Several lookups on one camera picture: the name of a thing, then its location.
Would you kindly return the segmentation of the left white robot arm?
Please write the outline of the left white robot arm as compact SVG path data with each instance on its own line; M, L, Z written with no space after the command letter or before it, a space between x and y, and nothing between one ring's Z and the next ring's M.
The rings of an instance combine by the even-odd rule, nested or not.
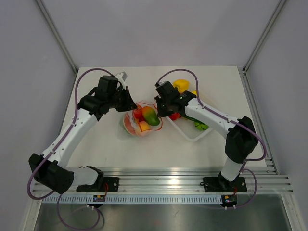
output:
M80 192L98 192L104 189L104 173L87 166L78 171L68 170L68 162L83 137L110 109L126 112L136 109L128 86L127 74L102 76L98 86L75 101L72 121L41 155L32 154L29 164L34 179L59 194L78 186Z

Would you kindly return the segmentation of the red tomato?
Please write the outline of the red tomato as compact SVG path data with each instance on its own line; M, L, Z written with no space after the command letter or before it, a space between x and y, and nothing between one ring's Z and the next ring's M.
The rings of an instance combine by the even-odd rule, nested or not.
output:
M133 116L136 120L139 120L142 117L142 110L141 109L135 109L133 111Z

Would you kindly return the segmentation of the orange green mango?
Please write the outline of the orange green mango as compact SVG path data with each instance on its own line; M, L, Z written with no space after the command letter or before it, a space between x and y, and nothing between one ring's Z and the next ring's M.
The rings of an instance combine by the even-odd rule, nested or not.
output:
M153 108L145 106L141 109L141 112L143 118L150 126L158 126L160 124L160 120Z

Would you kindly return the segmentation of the peach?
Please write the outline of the peach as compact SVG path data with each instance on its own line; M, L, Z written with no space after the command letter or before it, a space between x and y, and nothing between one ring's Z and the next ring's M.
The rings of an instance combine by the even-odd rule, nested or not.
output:
M139 127L141 132L149 131L151 129L150 125L146 121L139 122Z

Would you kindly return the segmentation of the watermelon slice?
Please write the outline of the watermelon slice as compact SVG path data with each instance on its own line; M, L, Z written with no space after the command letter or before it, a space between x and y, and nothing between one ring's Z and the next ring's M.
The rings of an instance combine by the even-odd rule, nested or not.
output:
M123 116L123 126L125 130L133 136L138 136L138 125L133 117L132 111L126 112Z

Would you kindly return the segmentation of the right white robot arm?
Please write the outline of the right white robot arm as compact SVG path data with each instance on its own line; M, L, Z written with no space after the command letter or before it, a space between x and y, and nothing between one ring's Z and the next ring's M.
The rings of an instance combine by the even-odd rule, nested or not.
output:
M227 160L214 181L216 192L230 192L236 184L246 158L258 144L255 128L250 118L237 119L224 115L219 110L202 102L190 91L179 91L169 82L156 83L155 97L158 116L166 117L179 113L182 117L208 125L225 138Z

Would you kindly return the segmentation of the clear zip bag orange zipper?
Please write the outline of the clear zip bag orange zipper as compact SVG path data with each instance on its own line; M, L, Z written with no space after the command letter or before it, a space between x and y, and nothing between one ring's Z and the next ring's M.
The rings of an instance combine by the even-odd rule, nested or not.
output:
M137 105L137 109L142 109L142 108L145 107L145 106L149 106L149 107L153 108L153 109L155 110L156 114L157 114L156 103L150 103L150 102L143 102L143 101L141 101L141 102L137 102L136 105ZM150 129L149 131L141 132L140 127L139 127L139 122L145 121L145 119L143 118L143 116L142 116L139 120L136 120L136 119L135 119L135 121L136 121L136 123L137 123L137 125L138 125L138 127L139 127L139 128L138 128L138 136L137 136L137 137L144 137L144 136L149 135L151 132L156 132L156 131L161 130L162 127L163 127L163 121L162 121L161 118L159 118L159 120L160 120L160 124L159 124L158 126L150 126L151 129ZM124 126L123 126L123 117L122 117L122 119L120 120L120 126L121 126L121 128L122 128L129 136L136 137L136 136L130 135L130 134L125 130L125 128L124 128Z

